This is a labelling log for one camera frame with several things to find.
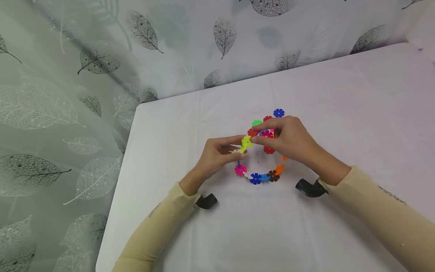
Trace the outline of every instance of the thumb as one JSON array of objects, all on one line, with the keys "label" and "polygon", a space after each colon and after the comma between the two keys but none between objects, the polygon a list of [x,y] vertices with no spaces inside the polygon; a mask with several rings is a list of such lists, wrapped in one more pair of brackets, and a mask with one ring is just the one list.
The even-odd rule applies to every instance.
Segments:
[{"label": "thumb", "polygon": [[270,148],[276,149],[278,145],[278,139],[267,138],[263,136],[255,136],[251,139],[253,143],[268,146]]},{"label": "thumb", "polygon": [[233,153],[233,154],[228,154],[228,155],[223,155],[222,156],[222,163],[223,164],[227,164],[230,162],[234,162],[234,161],[239,161],[239,160],[244,160],[246,159],[248,155],[246,153],[242,154],[242,153]]}]

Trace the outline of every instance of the white tablecloth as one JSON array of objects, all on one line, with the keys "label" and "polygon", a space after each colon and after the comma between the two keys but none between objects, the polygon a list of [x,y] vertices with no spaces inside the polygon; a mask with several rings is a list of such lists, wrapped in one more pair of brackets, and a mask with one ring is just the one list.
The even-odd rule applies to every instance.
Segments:
[{"label": "white tablecloth", "polygon": [[[397,44],[140,105],[97,271],[112,269],[137,225],[195,165],[206,139],[246,134],[276,108],[301,118],[327,150],[435,221],[435,66],[412,45]],[[275,155],[253,151],[250,170],[274,168]],[[158,267],[405,271],[328,196],[297,191],[300,178],[313,182],[316,175],[292,162],[278,182],[254,186],[227,166],[201,188],[218,205],[192,214]]]}]

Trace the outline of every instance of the navy blue flower piece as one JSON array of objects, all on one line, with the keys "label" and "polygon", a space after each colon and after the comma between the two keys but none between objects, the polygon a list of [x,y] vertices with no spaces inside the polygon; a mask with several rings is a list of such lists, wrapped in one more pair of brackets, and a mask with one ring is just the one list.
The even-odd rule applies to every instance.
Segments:
[{"label": "navy blue flower piece", "polygon": [[283,109],[276,109],[276,110],[274,110],[273,115],[276,118],[283,117],[284,116],[284,110]]},{"label": "navy blue flower piece", "polygon": [[254,184],[254,185],[258,185],[261,183],[261,175],[259,173],[253,173],[251,174],[252,179],[250,179],[249,181]]}]

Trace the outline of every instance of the leaf-patterned curtain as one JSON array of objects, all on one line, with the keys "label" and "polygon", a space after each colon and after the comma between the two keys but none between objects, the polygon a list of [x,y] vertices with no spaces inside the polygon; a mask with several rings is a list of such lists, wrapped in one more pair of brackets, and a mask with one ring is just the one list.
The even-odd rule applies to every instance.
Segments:
[{"label": "leaf-patterned curtain", "polygon": [[1,1],[0,272],[95,270],[140,103],[400,41],[430,1]]}]

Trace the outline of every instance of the beige arm sleeve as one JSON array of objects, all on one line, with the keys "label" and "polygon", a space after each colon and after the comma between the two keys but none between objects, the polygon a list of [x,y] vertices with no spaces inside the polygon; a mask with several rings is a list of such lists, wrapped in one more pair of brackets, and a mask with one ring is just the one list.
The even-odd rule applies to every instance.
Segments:
[{"label": "beige arm sleeve", "polygon": [[337,186],[324,181],[332,199],[362,220],[401,264],[412,272],[435,272],[435,225],[377,186],[357,167]]},{"label": "beige arm sleeve", "polygon": [[200,196],[187,196],[177,182],[133,232],[112,272],[151,272],[166,243],[193,211]]}]

